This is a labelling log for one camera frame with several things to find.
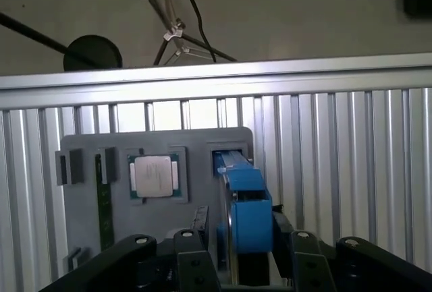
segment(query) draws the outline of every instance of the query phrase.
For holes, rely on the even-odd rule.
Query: white wall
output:
[[[196,1],[211,44],[241,61],[432,51],[432,23],[408,21],[400,0]],[[198,38],[188,0],[175,3]],[[106,36],[126,67],[151,64],[164,32],[146,0],[0,0],[0,11],[66,45]],[[61,71],[61,59],[0,28],[0,75]]]

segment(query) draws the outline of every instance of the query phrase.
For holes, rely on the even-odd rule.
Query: bolt head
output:
[[[345,240],[345,243],[347,245],[350,245],[351,247],[356,247],[357,245],[359,245],[358,241],[353,239],[347,239]]]
[[[309,234],[308,233],[304,233],[304,232],[300,232],[297,234],[297,236],[301,237],[301,238],[308,238]]]
[[[138,238],[135,242],[136,243],[146,243],[149,239],[146,237]]]

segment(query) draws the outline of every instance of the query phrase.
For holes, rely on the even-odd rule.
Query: blue plastic part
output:
[[[218,171],[228,177],[232,191],[259,191],[265,189],[261,171],[254,168],[243,155],[236,150],[218,152],[220,157]]]
[[[232,237],[237,254],[266,253],[273,249],[271,200],[234,202]]]
[[[262,200],[233,201],[232,238],[237,254],[270,252],[273,249],[272,201],[259,169],[236,150],[213,154],[213,168],[225,175],[231,192],[263,191]]]

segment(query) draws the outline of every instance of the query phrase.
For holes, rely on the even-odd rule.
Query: gray plastic board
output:
[[[241,150],[252,158],[252,132],[245,127],[66,136],[57,157],[57,181],[64,188],[69,251],[101,251],[95,156],[102,182],[111,188],[114,240],[142,233],[158,242],[174,229],[190,227],[197,206],[209,206],[209,251],[215,260],[215,230],[221,220],[219,181],[212,151]],[[179,156],[181,197],[131,199],[128,156]]]

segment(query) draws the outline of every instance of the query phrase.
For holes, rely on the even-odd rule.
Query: black slot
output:
[[[66,169],[66,157],[60,156],[60,172],[62,184],[68,184],[68,171]]]
[[[237,191],[237,201],[266,200],[265,191]]]

